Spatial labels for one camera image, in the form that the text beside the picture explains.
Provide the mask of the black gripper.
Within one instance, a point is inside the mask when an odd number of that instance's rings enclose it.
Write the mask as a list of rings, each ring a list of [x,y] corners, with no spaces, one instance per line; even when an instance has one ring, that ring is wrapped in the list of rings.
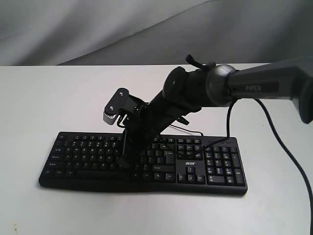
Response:
[[[139,154],[170,124],[189,113],[201,110],[200,106],[188,102],[171,102],[159,92],[151,102],[144,102],[121,90],[124,103],[121,106],[122,133],[121,156],[117,160],[122,168],[130,168],[138,161]]]

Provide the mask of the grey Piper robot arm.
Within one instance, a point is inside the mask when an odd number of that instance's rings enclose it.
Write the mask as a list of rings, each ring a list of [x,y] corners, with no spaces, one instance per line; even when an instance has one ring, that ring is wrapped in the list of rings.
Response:
[[[127,112],[119,164],[132,166],[154,137],[181,116],[206,107],[228,107],[238,99],[291,100],[303,123],[313,119],[313,60],[280,61],[245,70],[208,65],[187,72],[177,67],[149,102]]]

